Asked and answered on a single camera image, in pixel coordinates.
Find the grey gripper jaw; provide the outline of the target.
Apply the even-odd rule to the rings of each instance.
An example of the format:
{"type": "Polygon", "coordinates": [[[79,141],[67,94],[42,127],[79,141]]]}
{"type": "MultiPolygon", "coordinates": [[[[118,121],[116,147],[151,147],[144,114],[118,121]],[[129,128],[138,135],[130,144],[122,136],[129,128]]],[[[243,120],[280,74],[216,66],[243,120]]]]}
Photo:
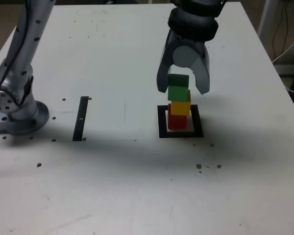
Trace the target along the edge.
{"type": "Polygon", "coordinates": [[[209,54],[206,46],[200,55],[188,46],[177,47],[172,55],[173,64],[180,68],[189,68],[196,80],[196,88],[201,94],[210,91],[209,54]]]}
{"type": "Polygon", "coordinates": [[[159,92],[165,93],[168,88],[168,74],[173,64],[173,47],[170,43],[172,30],[170,29],[166,38],[165,46],[162,52],[159,69],[156,76],[156,83],[159,92]]]}

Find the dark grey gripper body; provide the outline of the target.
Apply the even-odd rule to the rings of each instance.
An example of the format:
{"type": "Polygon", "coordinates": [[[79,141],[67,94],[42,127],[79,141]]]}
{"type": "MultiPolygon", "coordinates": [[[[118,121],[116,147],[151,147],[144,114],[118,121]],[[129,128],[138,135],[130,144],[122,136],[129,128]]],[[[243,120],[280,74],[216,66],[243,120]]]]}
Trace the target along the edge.
{"type": "Polygon", "coordinates": [[[177,46],[188,46],[199,53],[204,52],[204,42],[197,42],[190,39],[183,38],[176,33],[171,33],[170,43],[174,43],[177,46]]]}

